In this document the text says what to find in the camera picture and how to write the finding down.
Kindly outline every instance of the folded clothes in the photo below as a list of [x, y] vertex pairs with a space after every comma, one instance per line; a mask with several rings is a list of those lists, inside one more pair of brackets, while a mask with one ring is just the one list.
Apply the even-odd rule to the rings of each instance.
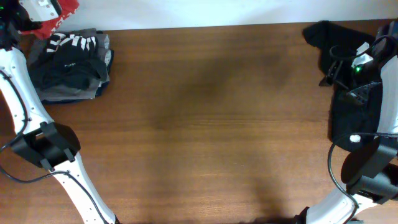
[[35, 40], [27, 64], [39, 98], [64, 103], [100, 96], [109, 83], [109, 35], [86, 29]]

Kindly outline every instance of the wooden table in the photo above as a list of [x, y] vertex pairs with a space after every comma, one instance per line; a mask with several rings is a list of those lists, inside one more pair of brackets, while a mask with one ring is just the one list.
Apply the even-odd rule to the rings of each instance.
[[[340, 22], [375, 34], [387, 21]], [[334, 188], [326, 169], [331, 88], [309, 23], [107, 32], [115, 59], [98, 99], [46, 106], [80, 138], [91, 180], [123, 223], [292, 217]], [[1, 143], [12, 137], [0, 100]], [[347, 153], [336, 151], [339, 174]], [[12, 174], [45, 174], [11, 150]], [[1, 223], [83, 223], [55, 179], [0, 175]], [[397, 223], [389, 202], [359, 215]]]

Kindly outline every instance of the wall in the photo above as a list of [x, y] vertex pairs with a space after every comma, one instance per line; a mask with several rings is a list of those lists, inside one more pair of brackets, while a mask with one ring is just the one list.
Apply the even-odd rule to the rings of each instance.
[[398, 17], [396, 0], [80, 0], [61, 30], [230, 26]]

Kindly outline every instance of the black cable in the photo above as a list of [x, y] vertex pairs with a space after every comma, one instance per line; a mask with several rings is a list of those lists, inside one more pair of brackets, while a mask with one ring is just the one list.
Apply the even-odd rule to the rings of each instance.
[[344, 224], [347, 224], [351, 219], [354, 218], [356, 211], [359, 208], [358, 202], [355, 200], [355, 198], [350, 195], [336, 180], [335, 175], [333, 174], [333, 171], [331, 169], [331, 156], [333, 154], [333, 150], [335, 148], [335, 146], [337, 145], [337, 143], [344, 139], [347, 138], [348, 136], [352, 136], [352, 135], [359, 135], [359, 136], [381, 136], [381, 137], [390, 137], [390, 138], [396, 138], [398, 137], [398, 134], [387, 134], [387, 133], [351, 133], [351, 134], [344, 134], [338, 138], [336, 138], [336, 140], [333, 141], [333, 144], [330, 146], [329, 149], [329, 153], [328, 153], [328, 171], [329, 171], [329, 175], [331, 180], [333, 181], [333, 183], [336, 185], [336, 187], [338, 188], [338, 190], [343, 193], [345, 196], [347, 196], [349, 199], [351, 199], [354, 203], [354, 210], [351, 213], [351, 215], [349, 216], [349, 218], [344, 222]]
[[[22, 126], [21, 130], [17, 133], [16, 137], [14, 137], [11, 141], [9, 141], [9, 142], [6, 143], [5, 145], [3, 145], [3, 147], [1, 147], [0, 153], [2, 153], [3, 150], [5, 150], [6, 148], [8, 148], [8, 147], [10, 147], [11, 145], [13, 145], [16, 141], [18, 141], [18, 140], [23, 136], [23, 132], [25, 131], [25, 129], [26, 129], [27, 125], [28, 125], [29, 118], [27, 117], [26, 105], [25, 105], [24, 101], [22, 100], [22, 97], [21, 97], [21, 95], [19, 94], [18, 89], [16, 88], [16, 86], [15, 86], [15, 85], [13, 84], [13, 82], [11, 81], [11, 78], [10, 78], [9, 76], [7, 76], [2, 70], [0, 70], [0, 73], [1, 73], [1, 75], [3, 76], [3, 79], [6, 80], [6, 81], [8, 81], [8, 83], [9, 83], [10, 86], [11, 86], [11, 88], [14, 90], [15, 94], [17, 95], [18, 100], [19, 100], [19, 103], [20, 103], [21, 106], [22, 106], [22, 110], [23, 110], [23, 112], [24, 112], [24, 117], [25, 117], [25, 118], [23, 119], [24, 125]], [[65, 172], [65, 171], [56, 171], [56, 172], [53, 172], [53, 173], [51, 173], [51, 174], [43, 175], [43, 176], [41, 176], [41, 177], [38, 177], [38, 178], [35, 178], [35, 179], [32, 179], [32, 180], [21, 180], [21, 179], [18, 179], [18, 178], [16, 178], [16, 177], [13, 177], [13, 176], [10, 175], [6, 170], [4, 170], [4, 168], [3, 168], [1, 165], [0, 165], [0, 172], [3, 173], [3, 174], [4, 174], [6, 177], [8, 177], [9, 179], [11, 179], [11, 180], [13, 180], [13, 181], [15, 181], [15, 182], [18, 182], [18, 183], [20, 183], [20, 184], [31, 184], [31, 183], [34, 183], [34, 182], [37, 182], [37, 181], [40, 181], [40, 180], [47, 179], [47, 178], [49, 178], [49, 177], [53, 177], [53, 176], [55, 176], [55, 175], [66, 175], [66, 176], [68, 176], [69, 178], [71, 178], [71, 179], [84, 191], [84, 193], [87, 194], [87, 197], [88, 197], [88, 198], [91, 200], [91, 202], [93, 203], [95, 210], [98, 212], [98, 215], [99, 215], [99, 217], [102, 219], [102, 221], [104, 222], [104, 224], [109, 224], [109, 223], [105, 220], [104, 216], [102, 216], [102, 213], [101, 213], [100, 209], [98, 208], [96, 202], [94, 201], [94, 198], [93, 198], [93, 197], [90, 195], [90, 193], [84, 188], [84, 186], [82, 186], [82, 184], [79, 183], [79, 181], [77, 181], [76, 178], [74, 178], [74, 176], [72, 176], [69, 172]]]
[[384, 39], [390, 39], [390, 40], [392, 40], [396, 45], [398, 45], [398, 40], [395, 39], [395, 37], [393, 37], [393, 36], [391, 36], [391, 35], [383, 35], [383, 36], [377, 38], [377, 39], [373, 42], [373, 44], [369, 46], [368, 49], [366, 49], [364, 52], [360, 53], [359, 55], [355, 55], [355, 56], [351, 56], [351, 57], [339, 57], [339, 56], [336, 56], [336, 55], [333, 53], [333, 51], [334, 51], [337, 47], [339, 47], [339, 45], [336, 45], [336, 46], [332, 47], [332, 48], [329, 50], [329, 54], [330, 54], [330, 56], [331, 56], [333, 59], [335, 59], [335, 60], [337, 60], [337, 61], [351, 61], [351, 60], [354, 60], [354, 59], [356, 59], [356, 58], [358, 58], [358, 57], [360, 57], [360, 56], [362, 56], [362, 55], [364, 55], [364, 54], [370, 53], [370, 51], [372, 51], [372, 48], [373, 48], [374, 46], [376, 46], [376, 44], [380, 43], [380, 41], [382, 41], [382, 40], [384, 40]]

